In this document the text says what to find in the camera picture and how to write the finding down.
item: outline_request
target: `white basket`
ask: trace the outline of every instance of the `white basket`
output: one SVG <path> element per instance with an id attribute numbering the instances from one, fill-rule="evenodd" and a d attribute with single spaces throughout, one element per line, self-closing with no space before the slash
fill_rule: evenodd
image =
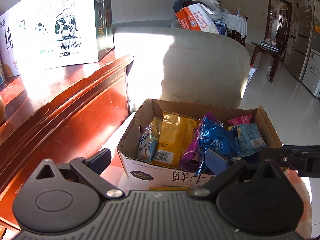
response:
<path id="1" fill-rule="evenodd" d="M 254 72 L 256 72 L 257 69 L 254 67 L 250 67 L 250 71 L 249 71 L 249 76 L 248 76 L 248 81 L 247 81 L 247 85 L 249 84 L 250 79 L 252 78 Z"/>

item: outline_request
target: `cardboard box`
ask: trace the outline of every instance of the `cardboard box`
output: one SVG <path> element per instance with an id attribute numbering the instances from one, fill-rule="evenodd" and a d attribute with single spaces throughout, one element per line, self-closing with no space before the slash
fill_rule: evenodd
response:
<path id="1" fill-rule="evenodd" d="M 262 106 L 256 109 L 241 110 L 209 106 L 197 102 L 147 99 L 137 110 L 117 147 L 128 177 L 148 180 L 165 186 L 189 187 L 190 189 L 203 185 L 213 177 L 208 174 L 196 176 L 192 172 L 164 168 L 135 159 L 141 138 L 140 128 L 144 130 L 155 116 L 161 118 L 163 111 L 175 112 L 196 119 L 202 119 L 206 113 L 211 112 L 221 121 L 252 114 L 253 122 L 257 123 L 257 127 L 267 146 L 271 148 L 280 148 L 282 146 Z"/>
<path id="2" fill-rule="evenodd" d="M 97 62 L 113 47 L 111 0 L 22 0 L 0 16 L 7 77 Z"/>

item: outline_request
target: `red wooden furniture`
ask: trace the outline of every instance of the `red wooden furniture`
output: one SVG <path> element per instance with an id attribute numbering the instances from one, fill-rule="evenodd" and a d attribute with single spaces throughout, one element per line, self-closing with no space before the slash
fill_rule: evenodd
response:
<path id="1" fill-rule="evenodd" d="M 89 157 L 129 115 L 126 67 L 131 56 L 109 52 L 100 62 L 17 76 L 0 85 L 0 225 L 17 231 L 12 203 L 45 158 Z"/>

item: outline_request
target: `white refrigerator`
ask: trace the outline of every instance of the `white refrigerator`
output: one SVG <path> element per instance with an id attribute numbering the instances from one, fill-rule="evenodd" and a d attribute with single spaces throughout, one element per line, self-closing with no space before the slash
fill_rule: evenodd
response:
<path id="1" fill-rule="evenodd" d="M 319 1 L 299 0 L 297 34 L 287 69 L 300 82 L 306 71 L 311 49 L 320 51 L 320 33 L 315 31 L 315 25 L 320 25 Z"/>
<path id="2" fill-rule="evenodd" d="M 310 59 L 302 83 L 312 94 L 320 97 L 320 53 L 314 49 L 311 49 Z"/>

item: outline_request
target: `light blue snack package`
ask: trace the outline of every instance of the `light blue snack package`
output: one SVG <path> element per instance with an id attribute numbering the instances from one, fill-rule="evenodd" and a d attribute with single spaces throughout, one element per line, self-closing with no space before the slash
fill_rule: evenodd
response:
<path id="1" fill-rule="evenodd" d="M 253 155 L 267 147 L 256 123 L 238 124 L 236 127 L 240 145 L 240 153 L 237 155 L 238 157 Z"/>
<path id="2" fill-rule="evenodd" d="M 145 162 L 151 162 L 151 158 L 157 149 L 158 140 L 158 120 L 154 117 L 151 124 L 146 127 L 141 136 L 138 145 L 137 159 Z"/>

